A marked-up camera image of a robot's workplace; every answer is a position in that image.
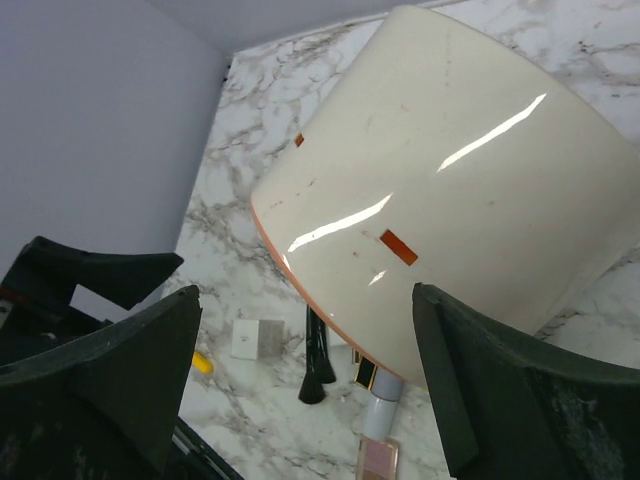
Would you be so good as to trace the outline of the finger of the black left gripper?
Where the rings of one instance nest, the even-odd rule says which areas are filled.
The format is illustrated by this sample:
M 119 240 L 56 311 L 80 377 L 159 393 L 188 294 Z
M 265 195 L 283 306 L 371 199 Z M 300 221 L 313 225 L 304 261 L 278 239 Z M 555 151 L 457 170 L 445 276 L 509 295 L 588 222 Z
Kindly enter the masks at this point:
M 1 281 L 1 363 L 21 361 L 111 325 L 71 305 L 77 287 L 129 311 L 182 263 L 173 252 L 104 254 L 35 237 Z

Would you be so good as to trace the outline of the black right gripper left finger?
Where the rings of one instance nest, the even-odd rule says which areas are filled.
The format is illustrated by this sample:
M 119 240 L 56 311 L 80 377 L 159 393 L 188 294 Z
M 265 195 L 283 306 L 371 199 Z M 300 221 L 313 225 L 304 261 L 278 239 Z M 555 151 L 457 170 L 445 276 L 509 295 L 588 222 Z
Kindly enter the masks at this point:
M 192 364 L 199 290 L 1 368 L 4 479 L 158 479 Z

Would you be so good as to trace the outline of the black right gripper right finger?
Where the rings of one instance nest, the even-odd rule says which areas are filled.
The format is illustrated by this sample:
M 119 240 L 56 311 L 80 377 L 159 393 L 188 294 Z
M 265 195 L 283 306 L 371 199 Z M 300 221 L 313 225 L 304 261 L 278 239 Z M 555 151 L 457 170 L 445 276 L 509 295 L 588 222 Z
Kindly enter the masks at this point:
M 456 479 L 635 479 L 639 373 L 540 341 L 432 285 L 419 354 Z

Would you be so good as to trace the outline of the cream round drawer organizer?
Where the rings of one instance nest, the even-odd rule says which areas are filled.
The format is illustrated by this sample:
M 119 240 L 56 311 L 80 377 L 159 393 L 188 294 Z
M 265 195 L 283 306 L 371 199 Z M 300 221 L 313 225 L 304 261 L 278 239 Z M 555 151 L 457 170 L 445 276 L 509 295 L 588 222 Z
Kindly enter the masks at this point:
M 412 290 L 537 332 L 639 240 L 639 155 L 534 63 L 391 11 L 252 192 L 255 224 L 346 342 L 426 383 Z

